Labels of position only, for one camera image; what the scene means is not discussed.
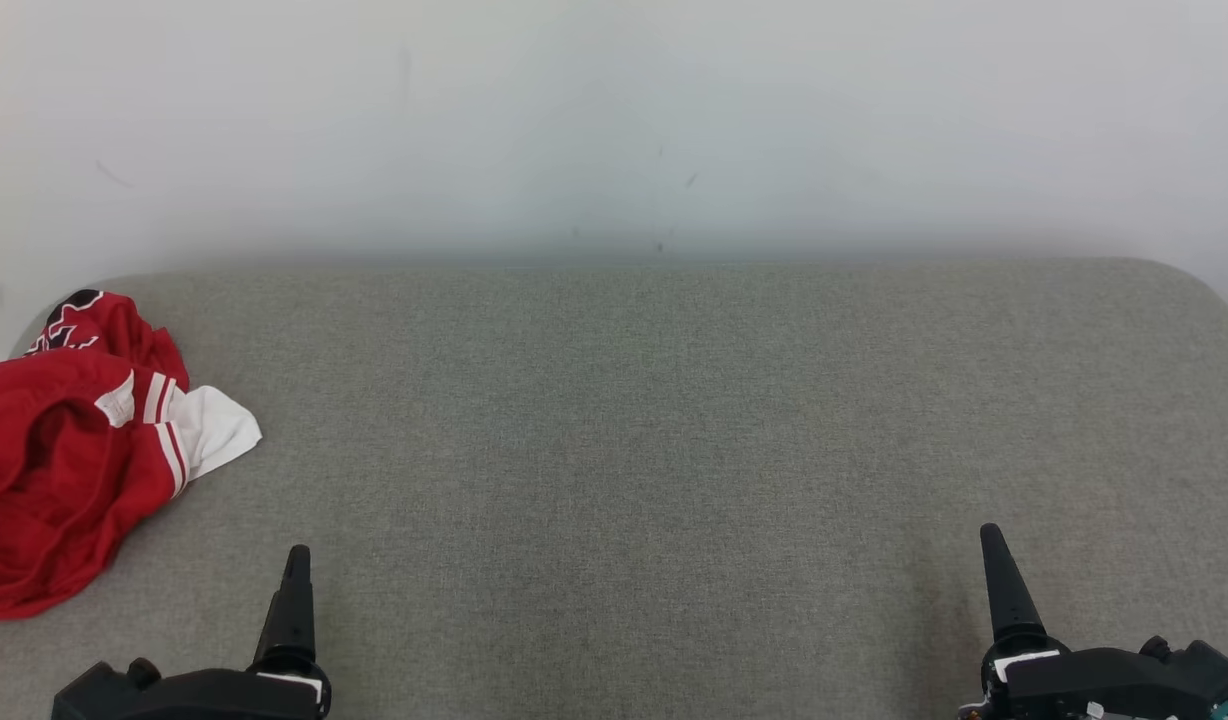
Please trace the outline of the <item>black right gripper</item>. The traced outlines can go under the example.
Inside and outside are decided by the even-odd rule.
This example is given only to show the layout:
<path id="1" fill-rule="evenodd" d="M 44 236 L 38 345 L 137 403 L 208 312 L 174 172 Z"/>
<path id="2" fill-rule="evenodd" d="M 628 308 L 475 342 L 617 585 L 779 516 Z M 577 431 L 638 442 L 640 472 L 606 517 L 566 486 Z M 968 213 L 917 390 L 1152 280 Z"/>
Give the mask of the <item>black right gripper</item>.
<path id="1" fill-rule="evenodd" d="M 993 643 L 1047 634 L 1002 530 L 982 523 L 979 538 Z M 1203 641 L 1173 650 L 1158 635 L 1138 652 L 990 650 L 982 689 L 976 719 L 1214 719 L 1217 651 Z"/>

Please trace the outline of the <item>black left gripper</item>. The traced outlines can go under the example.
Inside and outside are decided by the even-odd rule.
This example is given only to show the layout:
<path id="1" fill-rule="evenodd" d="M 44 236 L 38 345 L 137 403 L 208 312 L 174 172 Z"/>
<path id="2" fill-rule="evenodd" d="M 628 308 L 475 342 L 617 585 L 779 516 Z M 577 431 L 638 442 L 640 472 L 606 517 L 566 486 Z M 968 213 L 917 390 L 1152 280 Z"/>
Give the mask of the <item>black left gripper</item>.
<path id="1" fill-rule="evenodd" d="M 325 719 L 329 675 L 316 662 L 311 548 L 289 550 L 253 663 L 169 676 L 144 692 L 146 719 Z"/>

